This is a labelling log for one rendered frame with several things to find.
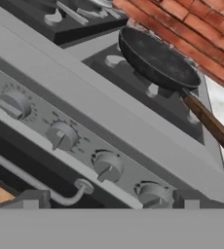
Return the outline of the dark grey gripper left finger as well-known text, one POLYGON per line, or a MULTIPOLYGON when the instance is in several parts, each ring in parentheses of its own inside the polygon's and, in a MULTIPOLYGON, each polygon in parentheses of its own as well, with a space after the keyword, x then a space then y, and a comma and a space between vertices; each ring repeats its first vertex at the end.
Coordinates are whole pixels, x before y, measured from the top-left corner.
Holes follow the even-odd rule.
POLYGON ((12 200, 0 203, 6 209, 42 209, 50 208, 51 193, 45 190, 26 190, 12 200))

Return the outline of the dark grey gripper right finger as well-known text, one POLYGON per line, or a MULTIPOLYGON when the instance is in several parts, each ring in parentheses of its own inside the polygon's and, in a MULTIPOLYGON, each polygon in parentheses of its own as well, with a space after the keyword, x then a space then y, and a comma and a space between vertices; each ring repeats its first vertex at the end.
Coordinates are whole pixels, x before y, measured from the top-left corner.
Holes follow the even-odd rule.
POLYGON ((213 200, 197 190, 175 190, 172 192, 173 208, 179 209, 224 209, 224 203, 213 200))

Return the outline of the grey stove knob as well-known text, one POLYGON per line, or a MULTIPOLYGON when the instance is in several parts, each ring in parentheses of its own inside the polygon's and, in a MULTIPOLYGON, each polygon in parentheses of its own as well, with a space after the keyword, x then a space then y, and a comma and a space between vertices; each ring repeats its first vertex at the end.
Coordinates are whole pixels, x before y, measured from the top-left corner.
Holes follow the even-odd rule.
POLYGON ((167 208, 170 205, 170 191, 159 183, 142 181, 134 188, 144 208, 167 208))
POLYGON ((53 150, 71 150, 78 142, 77 131, 64 122, 54 123, 46 132, 48 140, 52 143, 53 150))
POLYGON ((120 156, 111 151, 96 150, 92 155, 92 164, 99 182, 118 182, 124 172, 120 156))
POLYGON ((23 120, 31 114, 31 105, 24 94, 9 90, 0 95, 0 108, 15 120, 23 120))

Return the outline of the grey stove with black hob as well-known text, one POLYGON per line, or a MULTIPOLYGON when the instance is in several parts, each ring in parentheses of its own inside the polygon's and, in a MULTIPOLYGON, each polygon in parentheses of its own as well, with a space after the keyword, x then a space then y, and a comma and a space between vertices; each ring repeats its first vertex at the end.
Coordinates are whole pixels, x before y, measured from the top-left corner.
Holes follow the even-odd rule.
POLYGON ((0 8, 0 95, 9 90, 24 94, 32 111, 15 120, 0 108, 0 136, 72 185, 89 181, 94 198, 105 191, 140 209, 134 188, 151 181, 169 188, 169 206, 175 190, 197 190, 224 203, 224 164, 211 137, 193 140, 0 8), (56 122, 78 133, 69 151, 53 150, 46 136, 56 122), (120 156, 118 182, 97 180, 96 150, 120 156))

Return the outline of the black oven door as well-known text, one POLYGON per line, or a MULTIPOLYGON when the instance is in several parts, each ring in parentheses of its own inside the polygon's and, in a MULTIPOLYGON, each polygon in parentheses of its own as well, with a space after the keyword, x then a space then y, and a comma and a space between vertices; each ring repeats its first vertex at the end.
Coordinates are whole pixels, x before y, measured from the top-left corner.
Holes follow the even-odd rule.
MULTIPOLYGON (((25 172, 31 174, 37 180, 49 186, 55 192, 64 197, 72 197, 76 194, 77 189, 68 181, 52 172, 41 162, 33 159, 14 145, 0 137, 0 156, 9 160, 25 172)), ((0 187, 8 193, 18 196, 25 190, 33 190, 30 184, 27 184, 18 176, 0 165, 0 187)), ((98 198, 84 195, 81 200, 73 205, 73 208, 129 208, 117 198, 107 195, 105 191, 98 191, 98 198)))

